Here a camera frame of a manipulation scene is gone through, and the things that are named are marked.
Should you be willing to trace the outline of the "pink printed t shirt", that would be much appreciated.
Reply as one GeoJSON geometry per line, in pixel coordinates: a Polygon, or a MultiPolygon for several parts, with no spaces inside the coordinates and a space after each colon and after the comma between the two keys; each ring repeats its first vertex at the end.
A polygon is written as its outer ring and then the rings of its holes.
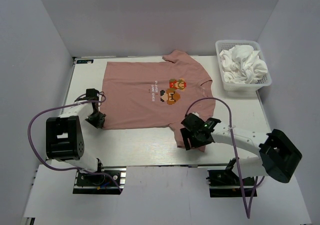
{"type": "Polygon", "coordinates": [[[214,114],[213,80],[187,53],[175,50],[161,62],[108,62],[102,81],[105,130],[169,127],[178,147],[186,112],[202,120],[214,114]]]}

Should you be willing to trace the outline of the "white t shirt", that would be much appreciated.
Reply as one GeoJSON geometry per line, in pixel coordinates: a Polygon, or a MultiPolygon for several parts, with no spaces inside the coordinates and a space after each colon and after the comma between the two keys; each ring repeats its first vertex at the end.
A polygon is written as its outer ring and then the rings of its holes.
{"type": "Polygon", "coordinates": [[[236,45],[219,54],[223,78],[230,84],[253,84],[268,73],[261,51],[251,45],[236,45]]]}

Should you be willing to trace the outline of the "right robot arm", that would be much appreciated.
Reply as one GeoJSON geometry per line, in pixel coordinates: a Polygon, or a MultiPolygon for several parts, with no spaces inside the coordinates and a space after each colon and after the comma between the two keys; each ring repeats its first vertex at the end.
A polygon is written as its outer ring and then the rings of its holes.
{"type": "Polygon", "coordinates": [[[273,129],[263,133],[231,128],[219,119],[210,117],[203,121],[194,113],[181,122],[180,130],[186,150],[200,148],[211,143],[227,144],[254,154],[254,157],[232,159],[225,172],[226,180],[236,185],[248,177],[269,176],[280,183],[288,183],[302,153],[286,134],[273,129]]]}

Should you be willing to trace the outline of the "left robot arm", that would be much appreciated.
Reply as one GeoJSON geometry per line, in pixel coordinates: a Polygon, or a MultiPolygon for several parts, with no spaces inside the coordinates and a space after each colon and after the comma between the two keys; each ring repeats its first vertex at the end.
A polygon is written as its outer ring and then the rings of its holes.
{"type": "Polygon", "coordinates": [[[85,149],[81,125],[86,122],[103,128],[106,115],[100,112],[100,105],[105,100],[103,91],[88,88],[61,115],[46,120],[46,156],[88,171],[88,178],[96,185],[105,181],[106,172],[99,168],[100,160],[85,149]]]}

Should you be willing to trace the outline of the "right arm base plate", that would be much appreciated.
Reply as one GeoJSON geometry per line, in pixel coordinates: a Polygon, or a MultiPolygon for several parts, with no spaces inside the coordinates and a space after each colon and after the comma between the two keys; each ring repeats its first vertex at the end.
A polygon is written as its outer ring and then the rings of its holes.
{"type": "Polygon", "coordinates": [[[239,177],[229,169],[209,170],[206,180],[211,198],[242,197],[239,177]]]}

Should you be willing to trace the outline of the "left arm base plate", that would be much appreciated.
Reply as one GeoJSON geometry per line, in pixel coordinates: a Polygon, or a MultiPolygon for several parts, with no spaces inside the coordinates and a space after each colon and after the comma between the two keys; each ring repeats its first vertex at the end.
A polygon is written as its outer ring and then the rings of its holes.
{"type": "Polygon", "coordinates": [[[76,195],[120,195],[125,186],[126,168],[102,170],[105,175],[77,172],[73,185],[76,195]]]}

